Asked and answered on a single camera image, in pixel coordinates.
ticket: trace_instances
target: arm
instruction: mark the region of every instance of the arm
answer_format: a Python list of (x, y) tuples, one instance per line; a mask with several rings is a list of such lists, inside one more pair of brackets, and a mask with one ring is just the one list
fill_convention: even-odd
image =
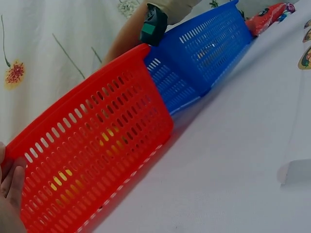
[(147, 12), (148, 7), (146, 1), (143, 1), (121, 28), (117, 38), (103, 60), (103, 66), (140, 44), (139, 35)]
[(147, 3), (159, 7), (173, 25), (187, 16), (201, 0), (144, 0), (121, 28), (117, 38), (103, 60), (103, 66), (140, 44), (139, 36), (148, 12)]

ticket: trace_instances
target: white table surface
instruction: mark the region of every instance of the white table surface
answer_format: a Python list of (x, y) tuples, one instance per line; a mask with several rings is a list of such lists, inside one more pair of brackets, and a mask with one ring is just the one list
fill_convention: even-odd
[(257, 39), (231, 81), (95, 232), (310, 232), (311, 185), (276, 179), (293, 131), (311, 0), (296, 8)]

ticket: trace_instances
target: plastic basket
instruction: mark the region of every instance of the plastic basket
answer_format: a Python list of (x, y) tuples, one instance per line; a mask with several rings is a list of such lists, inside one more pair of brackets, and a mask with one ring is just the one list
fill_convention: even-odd
[(31, 123), (6, 148), (25, 155), (28, 232), (81, 231), (170, 136), (173, 121), (135, 48)]
[(146, 57), (145, 64), (171, 114), (209, 92), (252, 41), (237, 2), (169, 30)]

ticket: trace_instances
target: sleeve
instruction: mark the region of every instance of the sleeve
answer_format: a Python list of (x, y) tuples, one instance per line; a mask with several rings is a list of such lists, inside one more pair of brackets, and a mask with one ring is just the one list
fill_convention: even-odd
[(182, 21), (201, 0), (149, 0), (148, 3), (157, 6), (168, 16), (168, 24)]

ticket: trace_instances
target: printed flower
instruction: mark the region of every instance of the printed flower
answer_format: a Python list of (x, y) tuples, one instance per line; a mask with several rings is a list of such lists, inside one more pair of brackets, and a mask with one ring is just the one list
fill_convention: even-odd
[(5, 55), (4, 50), (4, 25), (3, 25), (3, 17), (1, 15), (1, 22), (2, 22), (2, 31), (3, 31), (3, 53), (4, 53), (4, 59), (9, 67), (8, 70), (5, 72), (5, 78), (4, 78), (4, 88), (7, 90), (13, 90), (16, 88), (23, 80), (25, 76), (25, 65), (24, 63), (20, 62), (18, 59), (16, 59), (13, 64), (10, 64), (8, 62), (8, 59)]
[(119, 0), (119, 1), (120, 3), (118, 4), (118, 9), (126, 18), (131, 17), (140, 4), (138, 0), (123, 0), (123, 1)]

